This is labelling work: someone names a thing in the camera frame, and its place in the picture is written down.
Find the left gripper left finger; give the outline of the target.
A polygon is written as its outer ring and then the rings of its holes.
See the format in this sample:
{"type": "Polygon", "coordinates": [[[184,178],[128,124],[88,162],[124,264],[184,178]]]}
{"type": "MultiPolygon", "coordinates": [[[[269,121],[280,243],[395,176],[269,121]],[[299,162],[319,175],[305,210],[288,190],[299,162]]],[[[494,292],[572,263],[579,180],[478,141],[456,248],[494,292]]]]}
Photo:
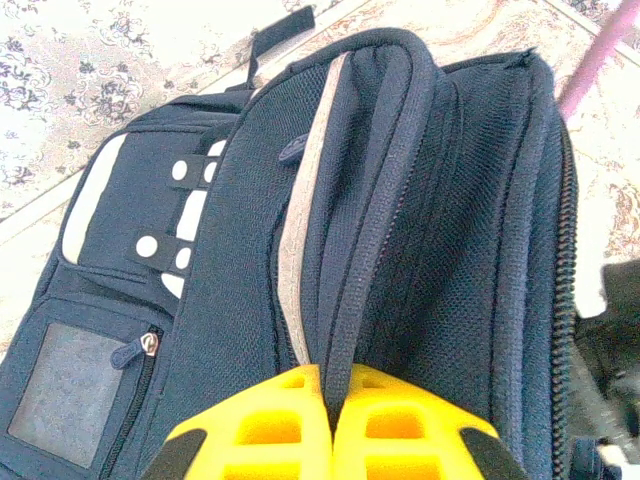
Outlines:
{"type": "Polygon", "coordinates": [[[304,365],[181,422],[151,479],[328,479],[332,436],[319,368],[304,365]]]}

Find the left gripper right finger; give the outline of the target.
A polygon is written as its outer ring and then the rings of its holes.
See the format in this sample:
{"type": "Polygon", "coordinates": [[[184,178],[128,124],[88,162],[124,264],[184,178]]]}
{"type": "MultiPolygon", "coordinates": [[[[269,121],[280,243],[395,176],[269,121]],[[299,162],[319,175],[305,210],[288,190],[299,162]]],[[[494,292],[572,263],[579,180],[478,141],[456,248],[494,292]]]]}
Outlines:
{"type": "Polygon", "coordinates": [[[482,418],[371,367],[353,367],[334,435],[334,479],[523,479],[482,418]]]}

